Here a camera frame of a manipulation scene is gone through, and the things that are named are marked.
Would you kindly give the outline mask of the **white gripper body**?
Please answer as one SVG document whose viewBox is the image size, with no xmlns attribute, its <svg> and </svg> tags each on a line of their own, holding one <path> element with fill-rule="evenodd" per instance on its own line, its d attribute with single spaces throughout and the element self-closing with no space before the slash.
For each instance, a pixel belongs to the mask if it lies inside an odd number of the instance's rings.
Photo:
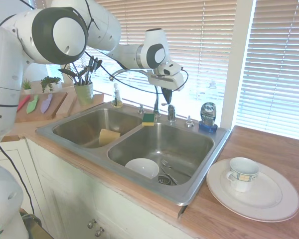
<svg viewBox="0 0 299 239">
<path fill-rule="evenodd" d="M 152 71 L 148 71 L 147 76 L 148 82 L 158 87 L 176 91 L 180 91 L 184 87 L 184 78 L 181 73 L 177 73 L 173 76 L 158 76 Z"/>
</svg>

